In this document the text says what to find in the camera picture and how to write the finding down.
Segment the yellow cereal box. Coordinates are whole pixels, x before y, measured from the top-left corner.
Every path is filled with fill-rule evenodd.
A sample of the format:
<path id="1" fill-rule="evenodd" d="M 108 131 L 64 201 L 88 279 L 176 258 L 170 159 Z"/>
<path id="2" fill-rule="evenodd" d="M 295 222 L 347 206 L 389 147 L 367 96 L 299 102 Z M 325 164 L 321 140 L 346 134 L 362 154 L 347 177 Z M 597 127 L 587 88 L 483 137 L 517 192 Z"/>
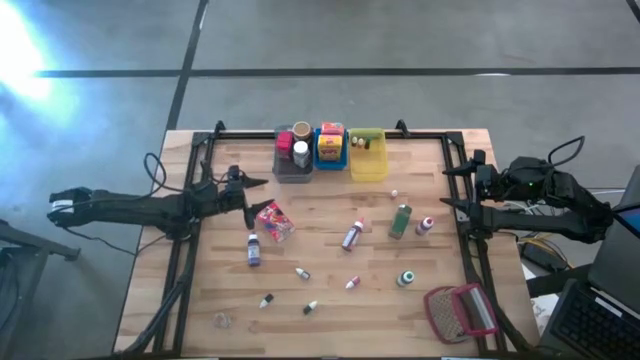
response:
<path id="1" fill-rule="evenodd" d="M 317 139 L 317 152 L 320 161 L 338 162 L 341 160 L 343 137 L 334 134 L 320 134 Z"/>

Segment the black power brick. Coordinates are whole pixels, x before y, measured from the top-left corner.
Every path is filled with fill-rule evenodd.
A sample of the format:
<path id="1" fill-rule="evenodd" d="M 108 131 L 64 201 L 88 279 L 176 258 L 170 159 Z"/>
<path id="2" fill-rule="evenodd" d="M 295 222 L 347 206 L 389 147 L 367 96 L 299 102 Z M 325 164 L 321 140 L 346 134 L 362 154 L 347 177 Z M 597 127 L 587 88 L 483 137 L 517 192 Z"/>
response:
<path id="1" fill-rule="evenodd" d="M 557 254 L 534 243 L 521 243 L 520 255 L 548 272 L 561 272 L 568 267 L 567 263 Z"/>

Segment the black metal stand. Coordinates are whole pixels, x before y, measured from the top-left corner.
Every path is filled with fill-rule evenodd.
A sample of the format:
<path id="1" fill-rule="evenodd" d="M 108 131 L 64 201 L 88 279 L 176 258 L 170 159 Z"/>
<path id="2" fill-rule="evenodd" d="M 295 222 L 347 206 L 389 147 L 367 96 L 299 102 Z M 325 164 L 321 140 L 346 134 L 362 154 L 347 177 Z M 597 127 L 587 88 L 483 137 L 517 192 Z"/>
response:
<path id="1" fill-rule="evenodd" d="M 50 255 L 75 261 L 72 248 L 12 227 L 0 220 L 0 360 L 8 359 Z"/>

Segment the purple bottle with white label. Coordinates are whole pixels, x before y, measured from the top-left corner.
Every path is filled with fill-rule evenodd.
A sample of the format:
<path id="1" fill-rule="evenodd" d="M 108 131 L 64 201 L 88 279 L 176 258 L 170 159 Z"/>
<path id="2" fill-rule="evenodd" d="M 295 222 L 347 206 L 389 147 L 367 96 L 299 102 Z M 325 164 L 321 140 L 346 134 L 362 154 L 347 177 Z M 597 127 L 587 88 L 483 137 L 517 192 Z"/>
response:
<path id="1" fill-rule="evenodd" d="M 260 243 L 256 233 L 251 233 L 248 236 L 247 257 L 250 267 L 257 267 L 261 264 Z"/>

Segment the gold-lidded spice jar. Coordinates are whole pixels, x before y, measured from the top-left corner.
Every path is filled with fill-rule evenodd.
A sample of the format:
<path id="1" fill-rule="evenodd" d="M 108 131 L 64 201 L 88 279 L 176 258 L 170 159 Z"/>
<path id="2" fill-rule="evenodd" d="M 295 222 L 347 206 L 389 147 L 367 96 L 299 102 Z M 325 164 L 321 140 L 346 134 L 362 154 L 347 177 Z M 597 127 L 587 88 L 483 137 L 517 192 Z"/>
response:
<path id="1" fill-rule="evenodd" d="M 309 143 L 313 139 L 313 127 L 305 121 L 296 122 L 291 129 L 295 141 Z"/>

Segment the white paper sheet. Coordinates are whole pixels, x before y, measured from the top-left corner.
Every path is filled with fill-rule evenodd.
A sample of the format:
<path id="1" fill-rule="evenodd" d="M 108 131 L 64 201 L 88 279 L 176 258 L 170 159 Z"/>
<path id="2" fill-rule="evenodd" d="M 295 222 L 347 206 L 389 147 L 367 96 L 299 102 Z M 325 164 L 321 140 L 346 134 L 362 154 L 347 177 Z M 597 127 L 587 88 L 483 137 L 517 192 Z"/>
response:
<path id="1" fill-rule="evenodd" d="M 548 323 L 558 300 L 559 296 L 556 294 L 542 295 L 531 299 L 534 318 L 539 328 Z"/>

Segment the red-lidded patterned container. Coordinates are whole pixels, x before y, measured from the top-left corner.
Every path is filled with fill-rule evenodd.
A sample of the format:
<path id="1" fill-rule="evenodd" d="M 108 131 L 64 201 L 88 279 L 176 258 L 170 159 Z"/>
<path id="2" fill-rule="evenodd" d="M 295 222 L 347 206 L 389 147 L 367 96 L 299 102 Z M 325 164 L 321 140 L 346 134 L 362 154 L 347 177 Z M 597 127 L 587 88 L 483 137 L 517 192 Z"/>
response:
<path id="1" fill-rule="evenodd" d="M 275 152 L 280 159 L 291 159 L 294 135 L 291 131 L 281 131 L 276 136 Z"/>

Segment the grey plastic bin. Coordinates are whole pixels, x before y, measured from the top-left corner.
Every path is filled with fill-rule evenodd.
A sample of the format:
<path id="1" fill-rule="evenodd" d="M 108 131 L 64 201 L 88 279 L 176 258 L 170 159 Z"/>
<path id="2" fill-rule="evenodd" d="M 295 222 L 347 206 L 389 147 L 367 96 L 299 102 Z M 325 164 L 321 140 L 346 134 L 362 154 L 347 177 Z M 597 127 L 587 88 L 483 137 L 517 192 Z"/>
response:
<path id="1" fill-rule="evenodd" d="M 282 125 L 277 127 L 275 129 L 275 142 L 276 142 L 276 136 L 279 132 L 291 131 L 293 125 Z M 308 183 L 311 181 L 312 172 L 313 172 L 314 137 L 308 143 L 308 145 L 311 151 L 311 162 L 306 168 L 297 167 L 294 164 L 292 155 L 290 160 L 278 158 L 275 152 L 275 145 L 274 145 L 274 161 L 273 161 L 272 172 L 278 182 L 282 184 L 284 183 L 293 184 L 293 183 Z"/>

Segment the green spice bottle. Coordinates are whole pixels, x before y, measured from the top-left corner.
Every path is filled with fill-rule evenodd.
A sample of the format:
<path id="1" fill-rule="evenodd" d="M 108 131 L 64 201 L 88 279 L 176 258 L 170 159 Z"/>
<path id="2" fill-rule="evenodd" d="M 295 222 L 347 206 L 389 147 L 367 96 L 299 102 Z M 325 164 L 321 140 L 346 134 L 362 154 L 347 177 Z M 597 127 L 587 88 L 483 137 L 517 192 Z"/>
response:
<path id="1" fill-rule="evenodd" d="M 393 217 L 388 236 L 394 239 L 401 239 L 410 222 L 412 208 L 407 204 L 400 204 Z"/>

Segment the dark grey laptop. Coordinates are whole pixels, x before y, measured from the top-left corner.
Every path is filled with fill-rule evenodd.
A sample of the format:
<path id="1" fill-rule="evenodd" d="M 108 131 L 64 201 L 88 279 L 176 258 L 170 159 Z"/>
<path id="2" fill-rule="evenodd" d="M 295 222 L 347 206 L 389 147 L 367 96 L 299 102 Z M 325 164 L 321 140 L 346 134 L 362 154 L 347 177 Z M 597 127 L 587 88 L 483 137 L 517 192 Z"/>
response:
<path id="1" fill-rule="evenodd" d="M 584 280 L 570 280 L 541 338 L 562 357 L 640 360 L 640 165 Z"/>

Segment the yellow plastic bin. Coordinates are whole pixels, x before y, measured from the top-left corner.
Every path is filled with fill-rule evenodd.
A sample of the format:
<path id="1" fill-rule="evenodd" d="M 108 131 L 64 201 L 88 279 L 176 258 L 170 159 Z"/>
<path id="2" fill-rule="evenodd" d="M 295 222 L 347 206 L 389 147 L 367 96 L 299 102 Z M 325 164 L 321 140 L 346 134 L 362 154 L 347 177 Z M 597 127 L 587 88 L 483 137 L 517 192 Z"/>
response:
<path id="1" fill-rule="evenodd" d="M 388 175 L 386 136 L 382 128 L 351 128 L 352 137 L 374 139 L 369 150 L 349 145 L 349 168 L 351 178 L 356 182 L 379 182 Z"/>

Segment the red cereal box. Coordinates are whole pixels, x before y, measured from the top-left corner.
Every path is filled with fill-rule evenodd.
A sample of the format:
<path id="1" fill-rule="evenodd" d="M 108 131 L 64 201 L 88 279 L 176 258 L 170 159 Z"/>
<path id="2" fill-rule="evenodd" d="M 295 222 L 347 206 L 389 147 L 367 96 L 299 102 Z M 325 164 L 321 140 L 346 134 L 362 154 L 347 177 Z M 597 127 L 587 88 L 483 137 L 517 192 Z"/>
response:
<path id="1" fill-rule="evenodd" d="M 257 214 L 256 219 L 276 243 L 284 241 L 295 231 L 293 222 L 275 202 L 262 209 Z"/>

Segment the white-lidded spice jar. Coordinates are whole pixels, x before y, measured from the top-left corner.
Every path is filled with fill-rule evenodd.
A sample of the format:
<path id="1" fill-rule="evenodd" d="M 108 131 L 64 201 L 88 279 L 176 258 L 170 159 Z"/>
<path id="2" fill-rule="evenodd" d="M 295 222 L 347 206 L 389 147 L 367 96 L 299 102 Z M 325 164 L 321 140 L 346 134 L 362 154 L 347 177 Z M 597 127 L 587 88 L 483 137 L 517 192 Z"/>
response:
<path id="1" fill-rule="evenodd" d="M 292 158 L 299 168 L 306 168 L 311 162 L 311 151 L 306 141 L 296 141 L 293 145 Z"/>

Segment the blue plastic basket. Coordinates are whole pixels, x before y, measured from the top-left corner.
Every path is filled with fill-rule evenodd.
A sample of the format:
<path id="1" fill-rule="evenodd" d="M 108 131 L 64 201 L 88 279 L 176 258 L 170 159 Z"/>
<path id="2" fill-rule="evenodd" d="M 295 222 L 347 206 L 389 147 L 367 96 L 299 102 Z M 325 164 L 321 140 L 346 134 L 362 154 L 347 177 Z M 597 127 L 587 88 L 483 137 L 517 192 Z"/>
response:
<path id="1" fill-rule="evenodd" d="M 347 135 L 345 133 L 343 136 L 343 146 L 340 152 L 340 160 L 339 161 L 324 161 L 319 158 L 318 152 L 318 137 L 321 135 L 321 129 L 316 128 L 314 130 L 314 145 L 313 145 L 313 162 L 314 166 L 318 170 L 325 171 L 342 171 L 346 168 L 348 164 L 348 143 L 347 143 Z"/>

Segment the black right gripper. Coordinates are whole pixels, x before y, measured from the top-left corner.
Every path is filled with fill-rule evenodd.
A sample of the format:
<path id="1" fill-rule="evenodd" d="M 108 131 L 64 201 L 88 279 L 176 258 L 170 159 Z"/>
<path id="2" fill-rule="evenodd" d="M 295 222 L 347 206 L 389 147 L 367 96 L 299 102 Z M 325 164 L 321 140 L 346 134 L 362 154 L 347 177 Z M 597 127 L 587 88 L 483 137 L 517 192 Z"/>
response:
<path id="1" fill-rule="evenodd" d="M 475 150 L 472 160 L 442 172 L 446 176 L 470 176 L 472 173 L 474 173 L 475 200 L 477 202 L 485 200 L 503 201 L 500 174 L 493 164 L 486 163 L 484 150 Z M 464 214 L 468 219 L 472 218 L 472 201 L 454 198 L 440 198 L 440 201 Z"/>

